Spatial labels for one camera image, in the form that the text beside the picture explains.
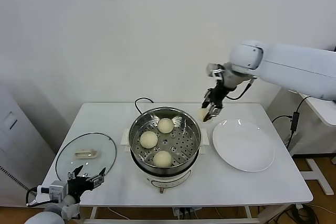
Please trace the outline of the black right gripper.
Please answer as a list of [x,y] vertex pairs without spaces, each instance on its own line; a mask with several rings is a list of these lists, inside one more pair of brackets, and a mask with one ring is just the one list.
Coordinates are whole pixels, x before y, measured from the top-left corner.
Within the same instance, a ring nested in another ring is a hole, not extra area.
[[228,95],[229,89],[224,86],[223,81],[217,80],[216,86],[208,89],[204,95],[202,102],[203,109],[203,122],[210,121],[212,118],[217,117],[223,107],[223,100]]

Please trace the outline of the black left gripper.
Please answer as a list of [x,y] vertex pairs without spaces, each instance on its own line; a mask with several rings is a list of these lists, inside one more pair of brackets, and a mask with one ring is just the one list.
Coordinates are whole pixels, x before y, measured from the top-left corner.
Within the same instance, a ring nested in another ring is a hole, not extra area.
[[78,176],[83,166],[75,168],[68,172],[68,194],[73,198],[80,198],[87,190],[93,190],[93,186],[100,186],[104,182],[106,168],[103,168],[98,175],[88,177]]

